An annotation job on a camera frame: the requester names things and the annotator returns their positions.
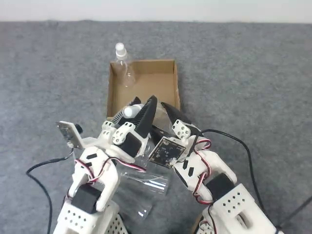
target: open cardboard box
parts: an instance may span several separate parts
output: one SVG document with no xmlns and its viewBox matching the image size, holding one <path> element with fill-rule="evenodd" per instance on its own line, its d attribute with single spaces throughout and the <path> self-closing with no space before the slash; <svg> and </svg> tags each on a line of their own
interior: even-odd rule
<svg viewBox="0 0 312 234">
<path fill-rule="evenodd" d="M 135 96 L 145 103 L 151 95 L 155 95 L 159 101 L 164 101 L 180 110 L 174 60 L 139 60 L 134 61 L 132 66 L 136 74 L 136 83 L 127 88 L 119 83 L 114 73 L 114 64 L 112 62 L 110 64 L 106 113 L 108 119 L 132 101 Z"/>
</svg>

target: wire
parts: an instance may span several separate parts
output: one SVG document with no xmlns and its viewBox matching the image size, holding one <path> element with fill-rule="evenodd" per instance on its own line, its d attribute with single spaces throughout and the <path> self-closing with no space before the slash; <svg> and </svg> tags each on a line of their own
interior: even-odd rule
<svg viewBox="0 0 312 234">
<path fill-rule="evenodd" d="M 200 144 L 200 143 L 203 143 L 203 142 L 207 142 L 208 144 L 207 144 L 206 146 L 202 147 L 201 149 L 202 149 L 202 150 L 208 150 L 208 149 L 211 147 L 211 140 L 209 140 L 209 139 L 202 139 L 202 140 L 199 140 L 198 142 L 196 142 L 196 145 L 197 145 L 197 144 Z M 184 157 L 184 158 L 181 158 L 181 159 L 179 159 L 179 160 L 176 161 L 176 162 L 184 162 L 185 159 L 186 159 L 188 156 L 186 156 L 186 157 Z"/>
<path fill-rule="evenodd" d="M 223 136 L 229 137 L 229 138 L 231 138 L 231 139 L 233 139 L 233 140 L 239 142 L 239 143 L 245 148 L 245 150 L 247 151 L 247 155 L 248 155 L 250 176 L 251 176 L 251 179 L 252 179 L 252 183 L 253 183 L 253 188 L 254 188 L 255 194 L 256 194 L 257 199 L 258 199 L 258 202 L 259 202 L 259 206 L 260 206 L 260 208 L 262 209 L 262 211 L 265 213 L 265 215 L 266 215 L 267 217 L 269 217 L 269 216 L 267 215 L 267 212 L 266 212 L 265 208 L 264 208 L 264 205 L 263 205 L 263 202 L 262 202 L 262 199 L 261 199 L 259 190 L 258 190 L 258 186 L 257 186 L 257 183 L 256 183 L 256 181 L 255 181 L 252 156 L 251 156 L 251 153 L 250 153 L 250 150 L 249 150 L 248 146 L 245 144 L 244 141 L 242 141 L 242 140 L 240 140 L 240 139 L 238 139 L 238 138 L 236 138 L 236 137 L 234 137 L 234 136 L 232 136 L 232 135 L 230 135 L 230 134 L 228 134 L 228 133 L 219 131 L 219 130 L 215 130 L 215 129 L 205 129 L 205 130 L 203 130 L 203 131 L 201 131 L 201 132 L 199 132 L 199 133 L 196 134 L 196 137 L 195 137 L 195 139 L 194 139 L 194 142 L 193 142 L 193 144 L 191 145 L 191 148 L 190 148 L 190 150 L 189 150 L 189 152 L 188 152 L 188 154 L 187 154 L 186 157 L 189 157 L 190 154 L 191 154 L 193 151 L 195 152 L 195 146 L 196 146 L 196 144 L 197 144 L 197 139 L 198 139 L 199 135 L 200 135 L 200 134 L 203 134 L 203 133 L 207 133 L 207 132 L 218 133 L 218 134 L 221 134 L 221 135 L 223 135 Z"/>
<path fill-rule="evenodd" d="M 290 213 L 286 218 L 284 218 L 278 225 L 276 225 L 276 233 L 279 233 L 282 226 L 289 222 L 293 217 L 295 217 L 299 212 L 301 212 L 309 203 L 312 201 L 312 196 L 310 196 L 305 202 L 302 203 L 297 209 Z"/>
<path fill-rule="evenodd" d="M 80 159 L 75 159 L 74 160 L 75 161 L 75 163 L 78 163 L 78 164 L 80 164 L 81 165 L 81 167 L 83 167 L 84 169 L 86 169 L 87 170 L 87 174 L 88 174 L 88 176 L 89 176 L 89 179 L 94 179 L 94 174 L 93 174 L 93 172 L 92 172 L 92 170 L 89 168 L 89 166 L 87 165 L 87 164 L 85 164 L 83 161 L 81 161 Z"/>
<path fill-rule="evenodd" d="M 104 167 L 105 165 L 111 161 L 111 160 L 116 160 L 118 161 L 119 163 L 121 163 L 122 165 L 126 166 L 126 167 L 130 167 L 130 168 L 133 168 L 133 169 L 136 169 L 137 171 L 139 172 L 146 172 L 146 169 L 144 169 L 143 167 L 140 167 L 140 166 L 137 166 L 135 164 L 132 164 L 132 163 L 127 163 L 127 162 L 124 162 L 122 160 L 120 160 L 119 158 L 117 157 L 109 157 L 108 159 L 105 160 L 105 162 L 103 163 L 102 165 L 102 169 L 100 170 L 99 174 L 97 177 L 94 177 L 93 179 L 89 180 L 89 183 L 95 183 L 104 173 Z"/>
<path fill-rule="evenodd" d="M 212 217 L 212 215 L 211 215 L 211 213 L 210 213 L 210 209 L 211 209 L 212 206 L 213 206 L 213 203 L 208 207 L 208 214 L 209 214 L 209 216 L 210 216 L 210 218 L 211 218 L 211 221 L 212 221 L 212 223 L 213 223 L 214 234 L 217 234 L 217 233 L 216 233 L 215 221 L 214 221 L 214 218 Z"/>
<path fill-rule="evenodd" d="M 197 193 L 198 189 L 199 189 L 199 186 L 202 184 L 202 182 L 208 178 L 209 176 L 211 175 L 210 172 L 203 172 L 202 174 L 200 174 L 199 176 L 199 179 L 198 179 L 198 182 L 197 182 L 197 185 L 194 189 L 194 192 L 193 192 L 193 196 L 195 197 L 196 201 L 199 203 L 199 204 L 203 204 L 203 205 L 210 205 L 212 204 L 213 201 L 205 201 L 205 200 L 200 200 L 200 195 Z"/>
<path fill-rule="evenodd" d="M 34 166 L 32 166 L 31 168 L 29 168 L 27 171 L 26 171 L 26 175 L 28 177 L 30 177 L 32 180 L 34 180 L 43 190 L 45 196 L 47 197 L 48 199 L 48 202 L 49 202 L 49 221 L 48 221 L 48 229 L 47 229 L 47 234 L 50 234 L 50 231 L 51 231 L 51 224 L 52 224 L 52 212 L 53 212 L 53 209 L 52 209 L 52 201 L 51 201 L 51 198 L 50 198 L 50 195 L 47 191 L 47 189 L 45 188 L 45 186 L 36 178 L 34 177 L 33 175 L 31 175 L 30 173 L 38 168 L 38 167 L 41 167 L 43 165 L 46 165 L 46 164 L 49 164 L 49 163 L 55 163 L 55 162 L 60 162 L 60 161 L 64 161 L 66 159 L 68 159 L 74 152 L 74 149 L 72 148 L 70 154 L 67 156 L 67 157 L 61 157 L 61 158 L 54 158 L 54 159 L 51 159 L 51 160 L 48 160 L 48 161 L 45 161 L 45 162 L 41 162 L 41 163 L 38 163 Z"/>
</svg>

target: white bottle cap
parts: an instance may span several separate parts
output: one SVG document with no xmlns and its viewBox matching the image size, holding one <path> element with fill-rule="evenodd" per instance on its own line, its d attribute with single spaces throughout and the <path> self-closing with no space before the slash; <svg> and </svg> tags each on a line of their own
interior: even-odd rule
<svg viewBox="0 0 312 234">
<path fill-rule="evenodd" d="M 123 109 L 123 114 L 125 117 L 131 118 L 133 115 L 132 108 L 130 106 L 127 106 L 125 109 Z"/>
<path fill-rule="evenodd" d="M 127 58 L 127 50 L 123 43 L 117 43 L 116 46 L 116 57 L 119 60 L 124 60 Z"/>
</svg>

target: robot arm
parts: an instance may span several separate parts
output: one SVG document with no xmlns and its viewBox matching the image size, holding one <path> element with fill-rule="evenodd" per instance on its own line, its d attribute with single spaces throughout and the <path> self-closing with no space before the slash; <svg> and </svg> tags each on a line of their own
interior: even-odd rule
<svg viewBox="0 0 312 234">
<path fill-rule="evenodd" d="M 210 141 L 179 110 L 167 103 L 162 104 L 173 124 L 175 136 L 164 134 L 165 137 L 156 142 L 157 146 L 150 160 L 155 161 L 157 156 L 168 158 L 166 152 L 177 149 L 176 145 L 183 147 L 179 151 L 182 153 L 171 155 L 170 163 L 164 163 L 163 166 L 172 167 L 196 200 L 209 205 L 202 212 L 202 219 L 195 233 L 274 234 L 275 226 L 257 206 L 247 189 L 242 184 L 237 185 L 235 173 L 218 154 L 208 150 Z M 195 135 L 198 134 L 194 151 L 189 153 Z M 167 144 L 165 147 L 162 143 L 164 139 Z"/>
<path fill-rule="evenodd" d="M 129 106 L 138 102 L 139 99 L 135 98 Z M 121 112 L 117 113 L 112 121 L 103 123 L 98 138 L 81 138 L 77 125 L 65 121 L 57 123 L 68 146 L 84 151 L 79 159 L 75 159 L 73 183 L 54 234 L 104 234 L 110 230 L 114 233 L 117 228 L 120 233 L 127 233 L 118 215 L 119 207 L 111 200 L 119 185 L 112 161 L 130 165 L 136 156 L 143 154 L 156 105 L 157 99 L 152 96 L 133 118 L 126 119 Z"/>
</svg>

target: black component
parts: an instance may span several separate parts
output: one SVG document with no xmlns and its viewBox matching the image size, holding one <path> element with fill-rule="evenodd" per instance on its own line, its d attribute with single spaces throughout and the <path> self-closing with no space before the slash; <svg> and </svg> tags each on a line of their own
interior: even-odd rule
<svg viewBox="0 0 312 234">
<path fill-rule="evenodd" d="M 79 134 L 83 133 L 83 129 L 79 124 L 75 123 L 75 127 L 76 127 Z"/>
<path fill-rule="evenodd" d="M 152 125 L 150 134 L 151 134 L 151 139 L 154 145 L 157 145 L 162 139 L 162 137 L 173 137 L 172 134 L 167 133 L 166 131 L 156 127 L 155 125 Z"/>
<path fill-rule="evenodd" d="M 184 150 L 185 147 L 167 138 L 162 138 L 159 144 L 152 151 L 149 161 L 163 167 L 172 168 L 170 161 L 173 158 L 178 159 Z"/>
<path fill-rule="evenodd" d="M 218 174 L 215 178 L 210 180 L 206 187 L 211 192 L 214 200 L 219 200 L 229 191 L 231 191 L 235 186 L 233 182 L 227 177 L 226 174 Z"/>
<path fill-rule="evenodd" d="M 161 105 L 166 109 L 168 117 L 169 117 L 172 124 L 174 124 L 174 122 L 177 119 L 180 119 L 185 123 L 192 124 L 192 122 L 182 112 L 180 112 L 176 107 L 174 107 L 174 106 L 172 106 L 166 102 L 162 102 Z"/>
<path fill-rule="evenodd" d="M 129 104 L 127 106 L 133 106 L 135 104 L 141 104 L 141 100 L 138 97 L 135 97 L 135 99 L 133 99 L 131 102 L 129 102 Z M 130 122 L 131 120 L 132 120 L 132 118 L 125 118 L 125 117 L 123 117 L 122 109 L 121 109 L 113 117 L 112 123 L 114 123 L 115 127 L 118 128 L 116 125 L 121 126 L 125 122 Z"/>
<path fill-rule="evenodd" d="M 191 177 L 193 175 L 194 172 L 194 167 L 190 167 L 189 168 L 189 177 Z"/>
<path fill-rule="evenodd" d="M 72 205 L 88 214 L 94 214 L 97 211 L 96 204 L 100 196 L 100 190 L 88 184 L 83 184 L 78 188 L 76 195 L 73 197 Z"/>
<path fill-rule="evenodd" d="M 187 164 L 189 164 L 189 161 L 188 161 L 188 160 L 185 160 L 185 161 L 183 162 L 183 167 L 182 167 L 184 170 L 187 168 Z"/>
<path fill-rule="evenodd" d="M 137 156 L 137 153 L 139 152 L 141 145 L 142 143 L 139 139 L 137 139 L 133 134 L 128 133 L 125 141 L 121 145 L 118 145 L 118 147 L 121 148 L 131 157 L 135 157 Z"/>
<path fill-rule="evenodd" d="M 95 158 L 95 157 L 97 157 L 97 154 L 92 154 L 92 155 L 88 155 L 88 156 L 87 156 L 87 159 L 93 159 L 93 158 Z"/>
<path fill-rule="evenodd" d="M 180 180 L 182 181 L 182 183 L 188 188 L 186 181 L 183 179 L 183 177 L 180 175 L 180 173 L 175 170 L 175 173 L 177 174 L 177 176 L 180 178 Z"/>
<path fill-rule="evenodd" d="M 254 188 L 255 194 L 256 194 L 256 196 L 257 196 L 257 199 L 258 199 L 258 202 L 259 202 L 259 206 L 260 206 L 261 210 L 263 211 L 263 213 L 269 218 L 269 216 L 268 216 L 268 214 L 267 214 L 267 212 L 266 212 L 266 210 L 265 210 L 265 208 L 264 208 L 264 205 L 263 205 L 263 202 L 262 202 L 262 199 L 261 199 L 259 190 L 258 190 L 258 186 L 257 186 L 256 180 L 255 180 L 255 177 L 254 177 L 254 168 L 253 168 L 252 155 L 251 155 L 251 153 L 250 153 L 250 150 L 249 150 L 248 146 L 246 145 L 246 143 L 245 143 L 244 141 L 242 141 L 241 139 L 238 139 L 238 138 L 236 138 L 236 137 L 234 137 L 234 136 L 232 136 L 232 135 L 230 135 L 230 134 L 228 134 L 228 133 L 219 131 L 219 130 L 215 130 L 215 129 L 205 129 L 205 130 L 203 130 L 203 131 L 200 131 L 199 134 L 196 134 L 196 137 L 195 137 L 195 139 L 194 139 L 194 142 L 193 142 L 193 144 L 192 144 L 192 146 L 191 146 L 191 148 L 190 148 L 190 150 L 189 150 L 189 152 L 188 152 L 188 154 L 187 154 L 186 157 L 189 157 L 190 154 L 191 154 L 192 152 L 194 152 L 194 148 L 195 148 L 195 145 L 196 145 L 196 142 L 197 142 L 197 139 L 198 139 L 199 135 L 200 135 L 200 134 L 203 134 L 203 133 L 209 133 L 209 132 L 211 132 L 211 133 L 218 133 L 218 134 L 221 134 L 221 135 L 223 135 L 223 136 L 229 137 L 229 138 L 231 138 L 231 139 L 233 139 L 233 140 L 239 142 L 239 143 L 245 148 L 245 150 L 246 150 L 246 152 L 247 152 L 247 155 L 248 155 L 250 176 L 251 176 L 251 178 L 252 178 L 253 188 Z"/>
<path fill-rule="evenodd" d="M 157 98 L 151 96 L 139 113 L 131 121 L 136 125 L 135 131 L 143 138 L 145 138 L 151 131 L 155 112 L 157 107 Z"/>
</svg>

